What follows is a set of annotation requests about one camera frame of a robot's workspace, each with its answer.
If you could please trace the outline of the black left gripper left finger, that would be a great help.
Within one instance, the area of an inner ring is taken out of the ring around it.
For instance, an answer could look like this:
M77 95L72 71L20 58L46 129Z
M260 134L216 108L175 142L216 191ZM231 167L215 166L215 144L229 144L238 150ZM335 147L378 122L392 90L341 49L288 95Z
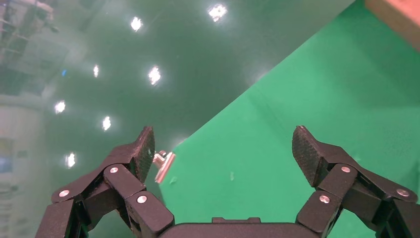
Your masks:
M114 210L136 237L162 235L174 215L145 186L154 152L150 126L134 142L114 147L96 169L52 194L36 237L86 238Z

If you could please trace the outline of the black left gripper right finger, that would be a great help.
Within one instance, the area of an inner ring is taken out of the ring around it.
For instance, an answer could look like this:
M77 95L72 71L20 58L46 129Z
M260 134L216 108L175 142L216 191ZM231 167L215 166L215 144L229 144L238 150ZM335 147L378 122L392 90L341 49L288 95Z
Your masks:
M363 168L343 148L318 141L304 126L293 132L292 154L315 189L297 224L325 238L347 210L377 238L419 237L420 206L410 189Z

